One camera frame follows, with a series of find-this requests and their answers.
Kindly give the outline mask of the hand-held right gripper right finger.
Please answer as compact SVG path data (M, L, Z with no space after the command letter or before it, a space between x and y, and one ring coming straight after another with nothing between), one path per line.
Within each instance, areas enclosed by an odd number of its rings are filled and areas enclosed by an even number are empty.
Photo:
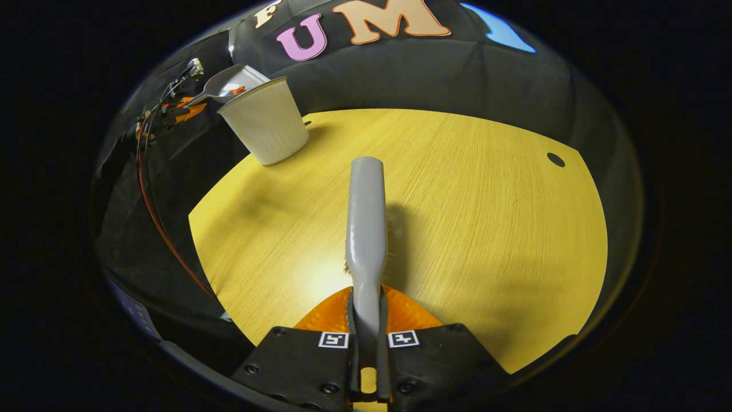
M462 323L426 327L429 313L381 288L377 401L389 411L471 410L509 385L510 375Z

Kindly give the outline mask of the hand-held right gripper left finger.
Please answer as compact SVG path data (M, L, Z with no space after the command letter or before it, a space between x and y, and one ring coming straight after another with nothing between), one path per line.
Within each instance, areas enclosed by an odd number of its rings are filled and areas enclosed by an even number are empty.
M352 411L358 339L351 291L330 295L294 327L272 327L231 378L293 407Z

